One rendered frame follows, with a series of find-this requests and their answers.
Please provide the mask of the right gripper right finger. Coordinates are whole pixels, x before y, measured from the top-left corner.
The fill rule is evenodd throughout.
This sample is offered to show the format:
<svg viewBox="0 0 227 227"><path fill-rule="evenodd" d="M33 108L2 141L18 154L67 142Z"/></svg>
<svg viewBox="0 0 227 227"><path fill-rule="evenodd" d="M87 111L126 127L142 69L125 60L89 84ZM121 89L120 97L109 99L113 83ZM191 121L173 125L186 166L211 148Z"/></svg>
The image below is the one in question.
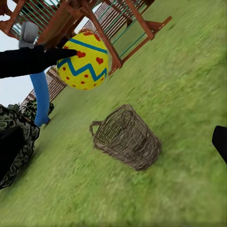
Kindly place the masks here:
<svg viewBox="0 0 227 227"><path fill-rule="evenodd" d="M212 142L227 164L227 128L216 126L213 133Z"/></svg>

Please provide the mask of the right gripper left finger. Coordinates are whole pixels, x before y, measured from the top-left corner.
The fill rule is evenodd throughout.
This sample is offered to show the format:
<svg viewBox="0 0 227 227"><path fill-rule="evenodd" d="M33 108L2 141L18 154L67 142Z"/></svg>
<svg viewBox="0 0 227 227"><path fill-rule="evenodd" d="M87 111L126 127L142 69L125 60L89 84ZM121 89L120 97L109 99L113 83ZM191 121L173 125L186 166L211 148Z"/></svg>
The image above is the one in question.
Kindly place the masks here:
<svg viewBox="0 0 227 227"><path fill-rule="evenodd" d="M25 143L21 126L0 131L0 182Z"/></svg>

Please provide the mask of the easter egg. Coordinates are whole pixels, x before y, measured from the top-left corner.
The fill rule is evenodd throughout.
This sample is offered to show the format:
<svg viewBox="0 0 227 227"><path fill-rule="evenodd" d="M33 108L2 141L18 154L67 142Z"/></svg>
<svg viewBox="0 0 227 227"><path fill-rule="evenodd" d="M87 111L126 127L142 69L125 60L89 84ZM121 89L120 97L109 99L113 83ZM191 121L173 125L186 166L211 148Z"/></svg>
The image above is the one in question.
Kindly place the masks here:
<svg viewBox="0 0 227 227"><path fill-rule="evenodd" d="M77 55L57 61L56 70L66 85L85 90L98 87L109 70L106 45L91 31L79 32L62 49L77 50Z"/></svg>

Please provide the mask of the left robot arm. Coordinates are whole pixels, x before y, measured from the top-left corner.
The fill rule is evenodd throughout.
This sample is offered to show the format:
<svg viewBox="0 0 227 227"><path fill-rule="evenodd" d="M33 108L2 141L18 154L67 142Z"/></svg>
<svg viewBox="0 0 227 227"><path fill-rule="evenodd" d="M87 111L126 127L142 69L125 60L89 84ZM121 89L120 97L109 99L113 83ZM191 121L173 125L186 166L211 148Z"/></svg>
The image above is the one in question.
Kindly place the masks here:
<svg viewBox="0 0 227 227"><path fill-rule="evenodd" d="M30 21L23 21L20 30L18 50L0 52L0 78L40 73L61 59L77 55L77 50L48 48L45 52L42 45L34 45L38 26Z"/></svg>

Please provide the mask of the wicker basket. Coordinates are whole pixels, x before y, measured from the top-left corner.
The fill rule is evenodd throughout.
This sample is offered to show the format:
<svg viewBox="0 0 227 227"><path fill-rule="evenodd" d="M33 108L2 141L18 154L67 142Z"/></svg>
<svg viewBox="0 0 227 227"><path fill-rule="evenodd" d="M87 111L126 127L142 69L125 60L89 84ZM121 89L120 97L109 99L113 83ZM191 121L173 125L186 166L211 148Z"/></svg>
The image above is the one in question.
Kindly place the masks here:
<svg viewBox="0 0 227 227"><path fill-rule="evenodd" d="M130 110L122 112L120 120L116 121L113 118L109 120L115 112L121 111L123 108L128 107ZM115 120L112 127L116 129L121 127L117 136L114 136L112 142L109 143L109 139L106 139L108 144L104 142L98 143L97 140L102 138L99 132L106 131L106 136L110 133L107 131L109 124ZM92 126L99 125L96 133L93 133ZM93 147L109 155L113 159L116 159L125 165L133 168L135 171L145 171L150 168L151 165L158 159L161 152L161 141L157 138L152 130L146 125L143 119L137 114L132 105L122 105L117 107L108 117L102 122L92 122L89 126L89 131L94 137Z"/></svg>

